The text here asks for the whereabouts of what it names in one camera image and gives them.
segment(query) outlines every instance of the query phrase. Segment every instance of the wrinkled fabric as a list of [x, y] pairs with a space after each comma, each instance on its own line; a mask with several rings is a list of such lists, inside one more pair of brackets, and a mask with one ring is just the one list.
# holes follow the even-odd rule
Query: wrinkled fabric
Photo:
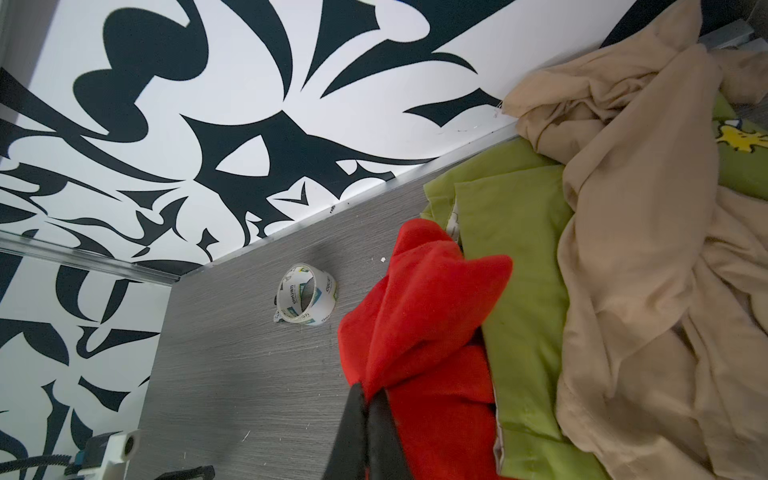
[[389, 398], [416, 480], [497, 478], [493, 386], [468, 344], [512, 272], [509, 257], [465, 260], [437, 223], [403, 224], [386, 276], [339, 325], [339, 356], [365, 401]]
[[429, 205], [422, 216], [446, 225], [447, 213], [457, 210], [467, 259], [515, 259], [515, 274], [482, 325], [496, 397], [500, 475], [605, 480], [594, 455], [564, 438], [554, 417], [568, 310], [556, 251], [573, 215], [563, 198], [562, 172], [562, 165], [517, 138], [427, 183]]
[[558, 422], [617, 480], [768, 478], [768, 204], [718, 187], [712, 132], [717, 89], [758, 99], [768, 54], [716, 60], [700, 22], [679, 0], [505, 99], [575, 212]]

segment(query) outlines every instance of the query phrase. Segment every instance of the metal edge trim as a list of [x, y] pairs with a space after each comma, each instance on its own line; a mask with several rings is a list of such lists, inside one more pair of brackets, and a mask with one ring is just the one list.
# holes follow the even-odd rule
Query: metal edge trim
[[370, 188], [362, 192], [361, 194], [358, 194], [350, 198], [349, 200], [339, 202], [338, 204], [333, 205], [330, 209], [324, 208], [322, 211], [318, 212], [317, 214], [310, 215], [309, 217], [303, 220], [298, 220], [294, 224], [289, 225], [288, 227], [285, 227], [282, 230], [279, 230], [273, 233], [272, 235], [269, 235], [268, 237], [264, 237], [261, 240], [257, 240], [251, 245], [246, 245], [245, 247], [242, 247], [231, 253], [228, 253], [223, 257], [219, 257], [215, 259], [213, 262], [206, 263], [205, 265], [200, 266], [195, 270], [190, 271], [189, 273], [185, 273], [182, 277], [194, 275], [195, 273], [202, 273], [206, 270], [209, 270], [210, 268], [213, 268], [216, 265], [221, 265], [224, 262], [228, 262], [232, 259], [238, 258], [240, 255], [244, 255], [245, 253], [252, 252], [257, 248], [264, 247], [266, 245], [269, 245], [272, 242], [276, 242], [281, 238], [287, 237], [292, 233], [295, 233], [299, 230], [302, 230], [303, 228], [308, 227], [309, 225], [313, 225], [317, 222], [320, 222], [321, 220], [325, 220], [326, 218], [329, 218], [332, 215], [335, 215], [340, 212], [343, 212], [344, 210], [348, 210], [350, 208], [356, 207], [360, 204], [365, 203], [368, 200], [373, 199], [374, 197], [378, 197], [381, 194], [384, 194], [391, 190], [395, 190], [397, 188], [402, 187], [403, 185], [409, 184], [415, 180], [423, 178], [432, 172], [441, 170], [442, 168], [448, 167], [453, 164], [457, 164], [470, 157], [474, 157], [476, 154], [479, 154], [483, 150], [487, 150], [490, 147], [494, 147], [495, 145], [498, 145], [502, 142], [510, 141], [513, 138], [519, 137], [517, 130], [515, 128], [516, 124], [517, 124], [517, 121], [514, 121], [505, 127], [499, 128], [498, 130], [493, 131], [490, 134], [486, 134], [485, 136], [480, 137], [477, 140], [473, 140], [467, 143], [466, 145], [463, 145], [453, 151], [448, 152], [445, 155], [441, 155], [440, 157], [437, 157], [432, 161], [429, 161], [425, 164], [421, 164], [417, 168], [414, 168], [411, 171], [405, 172], [404, 174], [387, 181], [383, 185]]
[[134, 263], [104, 257], [97, 253], [75, 250], [55, 243], [22, 237], [15, 233], [0, 230], [0, 252], [11, 253], [21, 257], [32, 257], [48, 260], [61, 265], [73, 266], [84, 270], [121, 276], [129, 280], [159, 285], [173, 285], [179, 280], [178, 275], [136, 265]]

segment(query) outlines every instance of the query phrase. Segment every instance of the roll of tape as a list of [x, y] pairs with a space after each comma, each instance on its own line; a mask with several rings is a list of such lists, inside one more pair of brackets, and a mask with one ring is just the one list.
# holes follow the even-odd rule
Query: roll of tape
[[[304, 290], [314, 279], [314, 292], [306, 309], [301, 308]], [[327, 272], [299, 263], [291, 267], [280, 281], [275, 302], [275, 321], [285, 320], [303, 325], [320, 325], [331, 316], [339, 290], [336, 281]]]

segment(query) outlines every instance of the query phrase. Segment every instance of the beige blanket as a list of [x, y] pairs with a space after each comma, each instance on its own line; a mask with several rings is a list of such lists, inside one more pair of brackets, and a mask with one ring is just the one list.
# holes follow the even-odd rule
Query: beige blanket
[[768, 204], [717, 186], [711, 118], [768, 54], [696, 45], [697, 0], [504, 101], [566, 164], [557, 418], [616, 479], [768, 478]]

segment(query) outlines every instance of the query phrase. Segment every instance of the black abstract pattern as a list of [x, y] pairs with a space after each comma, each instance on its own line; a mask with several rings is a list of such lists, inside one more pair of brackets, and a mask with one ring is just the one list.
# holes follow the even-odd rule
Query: black abstract pattern
[[32, 79], [0, 69], [0, 230], [186, 273], [511, 123], [512, 74], [613, 3], [504, 63], [530, 2], [64, 2]]
[[[135, 429], [170, 287], [8, 253], [0, 266], [0, 456]], [[61, 477], [49, 470], [8, 475]]]

